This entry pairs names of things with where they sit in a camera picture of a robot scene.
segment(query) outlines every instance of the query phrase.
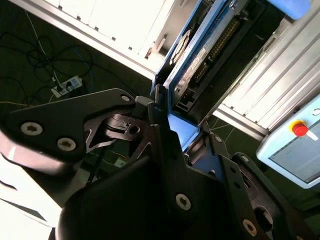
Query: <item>screw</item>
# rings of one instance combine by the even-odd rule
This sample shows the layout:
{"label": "screw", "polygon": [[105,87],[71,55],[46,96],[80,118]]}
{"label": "screw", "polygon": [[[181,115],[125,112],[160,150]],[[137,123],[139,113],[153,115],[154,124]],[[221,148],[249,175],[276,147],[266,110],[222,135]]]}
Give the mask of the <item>screw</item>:
{"label": "screw", "polygon": [[77,146],[76,142],[68,137],[60,138],[56,144],[58,145],[59,149],[66,151],[66,152],[70,152],[70,151],[74,150]]}
{"label": "screw", "polygon": [[214,139],[218,142],[218,143],[222,143],[222,139],[218,136],[215,136]]}
{"label": "screw", "polygon": [[312,115],[313,115],[313,116],[318,116],[318,115],[320,115],[320,108],[314,109],[313,112],[312,112]]}
{"label": "screw", "polygon": [[191,208],[191,202],[189,200],[189,198],[182,194],[182,193],[179,193],[175,196],[175,201],[176,201],[176,204],[183,210],[185,211],[188,211],[190,210]]}
{"label": "screw", "polygon": [[29,136],[37,136],[43,132],[43,128],[40,124],[35,122],[26,122],[21,125],[21,131]]}
{"label": "screw", "polygon": [[249,162],[249,159],[248,159],[246,156],[241,156],[241,158],[242,158],[246,163]]}
{"label": "screw", "polygon": [[157,110],[157,111],[159,111],[159,112],[161,112],[162,110],[161,110],[161,108],[160,107],[158,107],[158,106],[154,106],[154,109],[155,110]]}
{"label": "screw", "polygon": [[210,170],[210,172],[209,172],[209,174],[211,175],[211,176],[216,176],[216,171],[215,170]]}
{"label": "screw", "polygon": [[128,96],[126,96],[126,95],[121,95],[121,98],[122,98],[122,100],[124,100],[124,101],[126,101],[126,102],[129,102],[130,101],[130,98],[128,97]]}
{"label": "screw", "polygon": [[232,0],[230,2],[229,8],[231,8],[232,10],[235,10],[237,3],[238,3],[237,0]]}
{"label": "screw", "polygon": [[250,234],[252,237],[257,236],[257,229],[251,221],[249,221],[248,219],[244,219],[242,221],[242,224],[244,226],[244,229],[248,232],[248,234]]}

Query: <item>blue electronics housing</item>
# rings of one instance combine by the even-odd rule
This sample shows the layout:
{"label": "blue electronics housing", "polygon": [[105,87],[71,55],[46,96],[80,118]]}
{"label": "blue electronics housing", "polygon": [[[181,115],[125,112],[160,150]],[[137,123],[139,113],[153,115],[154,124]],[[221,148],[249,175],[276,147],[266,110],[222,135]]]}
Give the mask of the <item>blue electronics housing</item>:
{"label": "blue electronics housing", "polygon": [[[183,83],[186,76],[188,81],[190,81],[189,76],[195,74],[197,68],[200,67],[200,65],[205,61],[205,58],[209,55],[214,44],[221,40],[219,37],[224,33],[226,27],[232,20],[234,20],[236,15],[240,14],[242,8],[250,2],[250,0],[215,0],[211,3],[211,5],[205,9],[206,13],[201,20],[200,25],[192,33],[192,36],[190,37],[190,40],[179,60],[172,66],[172,68],[168,67],[170,58],[172,57],[177,45],[179,45],[179,40],[184,36],[186,31],[190,29],[191,25],[195,22],[195,19],[199,19],[198,13],[203,7],[204,2],[201,0],[197,2],[194,11],[175,43],[168,51],[166,58],[153,81],[153,87],[155,84],[163,84],[168,89],[168,120],[170,128],[177,132],[179,136],[183,151],[197,137],[200,132],[199,126],[201,124],[196,120],[193,120],[192,117],[188,118],[185,117],[184,114],[173,111],[173,107],[177,101],[177,97],[175,96],[177,86]],[[293,3],[292,0],[290,1],[290,7],[286,5],[288,2],[287,0],[270,0],[269,2],[279,7],[282,11],[285,11],[285,13],[293,19],[296,19],[307,11],[309,1],[302,0],[300,2],[298,1],[299,3]],[[161,74],[165,76],[162,81],[157,79]]]}
{"label": "blue electronics housing", "polygon": [[[302,121],[313,136],[296,136],[290,128],[297,121]],[[304,189],[320,183],[320,95],[268,136],[256,155]]]}

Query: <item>control panel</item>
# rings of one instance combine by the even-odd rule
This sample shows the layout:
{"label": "control panel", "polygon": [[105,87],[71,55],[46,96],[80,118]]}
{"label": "control panel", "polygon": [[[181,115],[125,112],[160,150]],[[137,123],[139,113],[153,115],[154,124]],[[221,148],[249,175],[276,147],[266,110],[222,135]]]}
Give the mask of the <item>control panel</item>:
{"label": "control panel", "polygon": [[320,183],[320,95],[267,136],[256,155],[304,189]]}

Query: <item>red button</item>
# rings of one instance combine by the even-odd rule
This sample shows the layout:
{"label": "red button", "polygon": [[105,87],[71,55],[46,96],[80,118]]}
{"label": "red button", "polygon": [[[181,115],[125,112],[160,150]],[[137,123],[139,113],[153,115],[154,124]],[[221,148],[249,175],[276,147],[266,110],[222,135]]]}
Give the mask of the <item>red button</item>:
{"label": "red button", "polygon": [[303,123],[297,123],[292,127],[293,133],[298,137],[303,137],[308,132],[308,127]]}

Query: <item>dark floor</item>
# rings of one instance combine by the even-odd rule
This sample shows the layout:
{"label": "dark floor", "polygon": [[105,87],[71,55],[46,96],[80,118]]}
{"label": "dark floor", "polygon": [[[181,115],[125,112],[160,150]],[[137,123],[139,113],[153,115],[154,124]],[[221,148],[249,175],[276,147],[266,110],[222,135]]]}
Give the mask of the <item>dark floor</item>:
{"label": "dark floor", "polygon": [[[87,72],[85,64],[81,63],[79,56],[72,50],[67,50],[62,54],[54,57],[59,51],[65,49],[68,45],[81,45],[84,44],[75,39],[74,37],[55,29],[52,25],[42,21],[41,19],[30,14],[33,24],[37,30],[39,38],[42,38],[41,43],[46,53],[53,57],[53,65],[57,69],[57,76],[61,82],[68,80],[70,75],[76,76]],[[9,32],[15,34],[17,37],[32,43],[37,44],[37,38],[34,35],[32,26],[26,16],[26,13],[21,8],[13,5],[12,3],[1,0],[0,1],[0,117],[9,111],[20,109],[21,106],[1,102],[13,102],[21,104],[26,97],[22,88],[19,87],[19,81],[25,89],[26,95],[29,97],[29,102],[34,100],[31,105],[38,105],[47,103],[52,93],[49,87],[53,87],[52,81],[48,83],[40,82],[35,75],[39,76],[42,81],[49,79],[49,75],[43,68],[34,67],[28,63],[26,53],[35,48],[35,46],[25,43],[11,35],[4,35]],[[19,49],[24,53],[14,51],[12,49]],[[102,90],[120,88],[134,97],[137,95],[148,96],[151,89],[151,80],[139,75],[126,66],[116,62],[112,58],[98,52],[90,46],[85,46],[92,55],[95,64],[105,68],[100,69],[96,66],[92,67],[93,83],[91,75],[87,74],[82,77],[86,88],[90,91],[92,84],[92,92]],[[90,62],[90,55],[79,47],[74,48],[77,50],[85,61]],[[247,136],[241,131],[227,125],[222,120],[212,118],[209,122],[210,127],[217,135],[221,136],[226,141],[226,146],[230,154],[237,152],[246,153],[250,156],[256,164],[265,170],[265,175],[272,181],[272,183],[279,189],[279,191],[286,197],[286,199],[297,209],[310,212],[304,212],[307,223],[312,229],[320,234],[320,210],[315,208],[320,205],[320,187],[312,189],[302,189],[290,182],[286,178],[279,175],[272,169],[265,168],[261,162],[256,158],[256,150],[259,142]],[[123,142],[119,142],[114,146],[113,151],[116,153],[126,154],[122,152]],[[108,161],[114,163],[119,156],[108,152],[104,157]]]}

